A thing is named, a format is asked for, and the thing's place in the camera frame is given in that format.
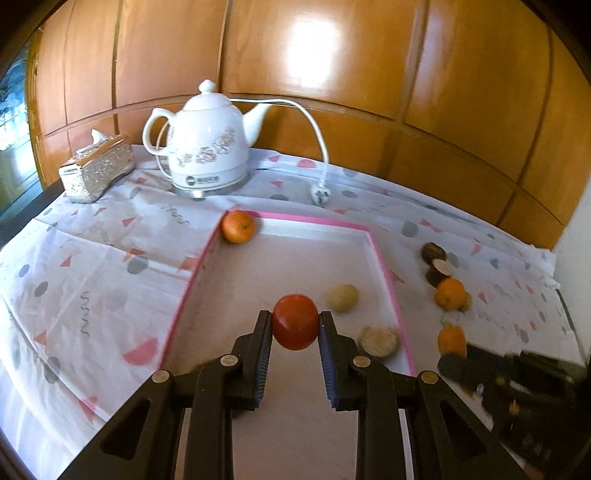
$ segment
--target glittery tissue box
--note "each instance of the glittery tissue box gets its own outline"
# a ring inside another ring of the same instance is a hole
[[[129,138],[116,135],[78,150],[60,167],[59,173],[72,202],[93,203],[133,169]]]

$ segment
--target white teapot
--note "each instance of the white teapot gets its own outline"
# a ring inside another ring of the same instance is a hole
[[[261,103],[242,115],[221,93],[216,84],[205,80],[201,94],[189,99],[183,109],[172,113],[155,108],[142,132],[144,147],[152,155],[168,157],[174,185],[185,190],[213,190],[240,182],[248,174],[249,147],[261,133],[269,103]],[[167,146],[155,147],[150,141],[154,121],[168,119]]]

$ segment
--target kettle spout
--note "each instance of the kettle spout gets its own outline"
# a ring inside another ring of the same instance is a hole
[[[261,133],[262,121],[265,119],[265,114],[271,107],[272,105],[270,103],[259,103],[252,110],[244,114],[242,125],[244,125],[246,143],[248,143],[249,147],[255,144],[256,139]]]

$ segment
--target tablecloth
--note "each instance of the tablecloth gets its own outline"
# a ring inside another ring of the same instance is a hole
[[[448,254],[473,297],[447,314],[469,341],[581,362],[552,279],[554,254],[435,199],[331,166],[333,196],[312,205],[322,165],[251,151],[253,176],[196,202],[142,147],[138,169],[91,205],[62,196],[0,252],[0,361],[46,432],[77,454],[158,368],[175,309],[205,243],[230,208],[346,218],[371,227],[391,269],[417,371],[435,369],[442,311],[425,281],[423,243]]]

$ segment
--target tangerine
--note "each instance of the tangerine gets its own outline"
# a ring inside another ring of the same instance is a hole
[[[468,356],[466,335],[464,335],[464,330],[459,325],[446,325],[443,327],[437,337],[437,346],[441,355],[455,353],[462,358]]]
[[[222,233],[233,244],[248,242],[255,234],[255,219],[248,212],[233,210],[222,219]]]
[[[435,301],[443,310],[457,310],[466,303],[467,292],[461,281],[446,278],[437,286]]]

